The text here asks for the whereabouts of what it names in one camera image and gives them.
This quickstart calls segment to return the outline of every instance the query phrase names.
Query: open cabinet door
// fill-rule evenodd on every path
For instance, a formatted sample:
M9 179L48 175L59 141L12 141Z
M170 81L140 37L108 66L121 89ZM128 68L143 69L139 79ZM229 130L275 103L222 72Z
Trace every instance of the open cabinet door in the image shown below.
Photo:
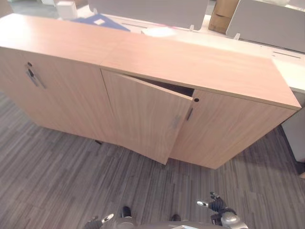
M165 164L192 98L102 70L118 128L118 144Z

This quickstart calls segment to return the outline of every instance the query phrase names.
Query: wood grain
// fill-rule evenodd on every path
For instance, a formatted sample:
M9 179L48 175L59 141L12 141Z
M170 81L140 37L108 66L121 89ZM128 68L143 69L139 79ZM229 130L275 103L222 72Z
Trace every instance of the wood grain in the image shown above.
M102 70L118 125L118 144L166 163L192 98Z
M20 51L0 48L0 87L37 124L66 131L71 128L41 87L29 79L26 59Z
M97 65L128 35L100 26L19 14L1 18L0 31L0 47Z
M0 0L0 18L13 13L13 9L7 0Z
M102 61L121 73L299 110L270 59L130 34Z
M177 137L171 158L218 168L295 110L195 90L193 112Z
M0 31L0 47L92 63L142 78L300 109L270 59L17 14L2 18Z
M43 91L54 101L54 109L61 109L63 122L72 127L69 130L60 126L58 130L116 143L112 109L98 67L29 52L22 54L41 78L46 87Z

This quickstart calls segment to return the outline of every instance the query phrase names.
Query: floor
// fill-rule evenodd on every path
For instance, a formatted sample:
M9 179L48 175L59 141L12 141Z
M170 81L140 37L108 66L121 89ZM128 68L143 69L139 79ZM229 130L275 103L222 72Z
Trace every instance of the floor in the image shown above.
M59 18L54 6L44 5L36 0L18 0L10 3L14 13L40 16L47 18ZM214 9L215 1L210 1L206 14L211 15Z
M174 213L210 222L212 212L195 204L209 200L209 191L251 229L305 225L305 180L281 127L217 170L173 159L164 166L123 147L39 127L0 93L0 186L1 229L81 229L95 215L118 217L124 205L139 224Z

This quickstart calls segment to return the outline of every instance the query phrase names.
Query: metal handle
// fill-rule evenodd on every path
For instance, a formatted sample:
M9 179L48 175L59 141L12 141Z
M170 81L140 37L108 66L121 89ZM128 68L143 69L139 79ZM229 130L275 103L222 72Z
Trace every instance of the metal handle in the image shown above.
M30 80L35 84L36 87L39 87L38 83L36 82L35 78L32 77L30 71L26 72L27 76L30 78Z
M191 108L191 110L190 110L190 112L189 112L189 114L188 114L188 116L187 116L187 118L186 118L187 121L189 121L189 119L190 119L192 113L193 113L193 108Z
M25 66L28 69L28 73L30 74L31 79L34 79L35 85L37 84L37 86L39 86L39 84L40 84L44 89L46 89L46 86L41 81L40 77L35 73L32 64L30 62L28 62Z

